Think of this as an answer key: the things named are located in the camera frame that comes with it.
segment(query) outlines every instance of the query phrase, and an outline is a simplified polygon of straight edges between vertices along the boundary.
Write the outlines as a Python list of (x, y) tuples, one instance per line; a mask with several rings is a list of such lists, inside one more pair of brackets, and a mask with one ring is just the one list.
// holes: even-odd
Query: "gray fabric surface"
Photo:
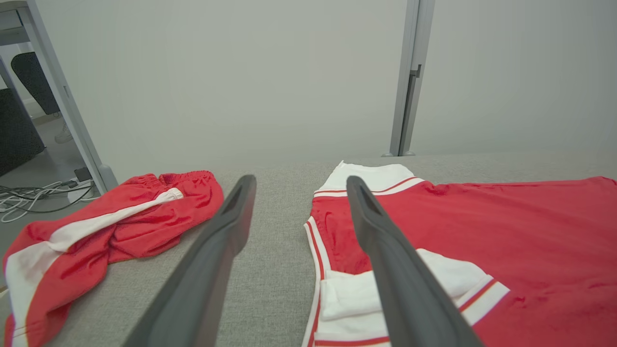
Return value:
[[(617, 178), (612, 153), (500, 153), (350, 160), (379, 166), (400, 163), (433, 183)], [(303, 228), (312, 194), (338, 162), (214, 172), (227, 194), (246, 173), (257, 177), (248, 244), (231, 271), (218, 346), (297, 346), (309, 316), (315, 269)], [(149, 259), (109, 266), (106, 279), (73, 305), (51, 346), (121, 345), (167, 276), (195, 240), (189, 231), (175, 248)], [(0, 319), (10, 311), (0, 300)]]

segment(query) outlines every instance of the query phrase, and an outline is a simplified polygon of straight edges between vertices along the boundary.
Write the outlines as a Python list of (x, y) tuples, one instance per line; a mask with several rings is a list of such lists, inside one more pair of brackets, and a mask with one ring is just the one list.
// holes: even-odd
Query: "shoe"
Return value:
[(56, 135), (55, 139), (56, 143), (67, 143), (73, 139), (73, 135), (68, 129), (68, 125), (66, 122), (64, 122), (64, 126), (62, 126), (62, 131), (58, 135)]

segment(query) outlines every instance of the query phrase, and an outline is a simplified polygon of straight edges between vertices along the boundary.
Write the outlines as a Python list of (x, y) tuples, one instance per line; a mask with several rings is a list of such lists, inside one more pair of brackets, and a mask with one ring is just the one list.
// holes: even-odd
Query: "red stripe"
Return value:
[[(321, 255), (319, 254), (319, 248), (317, 248), (317, 242), (315, 241), (315, 234), (313, 234), (313, 228), (310, 226), (310, 223), (307, 222), (308, 230), (310, 231), (310, 237), (313, 240), (313, 247), (315, 248), (315, 254), (317, 254), (317, 262), (319, 263), (319, 275), (320, 279), (324, 279), (323, 276), (323, 263), (321, 262)], [(315, 321), (313, 322), (313, 328), (310, 332), (310, 338), (308, 339), (308, 347), (313, 346), (313, 341), (315, 339), (315, 332), (317, 331), (317, 321), (319, 318), (319, 310), (321, 308), (321, 300), (317, 298), (317, 310), (315, 311)]]
[(370, 340), (360, 340), (360, 341), (325, 341), (325, 340), (317, 340), (315, 341), (315, 346), (371, 346), (377, 345), (378, 343), (385, 343), (390, 341), (389, 336), (372, 338)]
[(461, 307), (458, 308), (458, 310), (463, 312), (464, 310), (468, 309), (471, 305), (473, 305), (473, 303), (475, 303), (480, 298), (480, 296), (486, 293), (486, 291), (490, 287), (492, 287), (495, 283), (497, 283), (497, 280), (493, 278), (489, 283), (487, 283), (484, 286), (484, 288), (480, 289), (479, 292), (477, 292), (474, 296), (472, 296), (471, 299), (467, 300), (466, 303), (462, 304)]
[[(396, 183), (395, 185), (391, 186), (390, 188), (386, 188), (384, 190), (371, 190), (371, 192), (372, 193), (383, 193), (383, 192), (388, 191), (388, 190), (390, 190), (392, 188), (396, 188), (396, 187), (400, 186), (401, 184), (403, 184), (403, 183), (405, 183), (405, 182), (407, 182), (409, 180), (413, 180), (414, 178), (417, 178), (417, 177), (406, 178), (405, 180), (402, 180), (401, 182)], [(315, 194), (318, 194), (318, 193), (345, 193), (346, 191), (347, 190), (318, 190), (318, 191), (315, 192)]]

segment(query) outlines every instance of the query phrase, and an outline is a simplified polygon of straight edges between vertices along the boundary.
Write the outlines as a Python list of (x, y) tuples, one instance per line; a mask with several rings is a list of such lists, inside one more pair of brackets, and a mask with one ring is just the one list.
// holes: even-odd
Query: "red and white jacket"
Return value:
[(4, 345), (42, 346), (71, 304), (103, 280), (107, 265), (155, 256), (223, 203), (208, 171), (133, 177), (63, 219), (27, 225), (4, 256), (13, 314)]
[(617, 183), (604, 177), (433, 185), (402, 165), (340, 163), (305, 224), (315, 294), (302, 346), (386, 346), (350, 216), (359, 176), (487, 346), (617, 341)]

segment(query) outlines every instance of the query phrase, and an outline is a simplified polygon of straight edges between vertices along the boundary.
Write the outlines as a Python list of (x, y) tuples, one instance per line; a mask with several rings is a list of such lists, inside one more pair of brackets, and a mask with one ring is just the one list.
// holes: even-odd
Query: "red garment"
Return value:
[[(405, 170), (341, 164), (315, 192), (306, 229), (318, 283), (328, 270), (371, 270), (355, 237), (345, 191), (346, 178), (356, 175), (415, 248), (471, 262), (510, 290), (502, 291), (473, 325), (488, 347), (615, 345), (614, 180), (433, 185)], [(303, 345), (354, 345), (352, 335), (341, 330), (337, 337), (331, 327), (330, 341), (315, 338), (321, 324), (318, 283)], [(383, 336), (364, 334), (355, 342), (360, 340), (384, 343)]]
[(208, 171), (133, 177), (63, 219), (27, 225), (4, 256), (13, 314), (5, 346), (42, 346), (107, 265), (162, 253), (212, 218), (223, 192)]

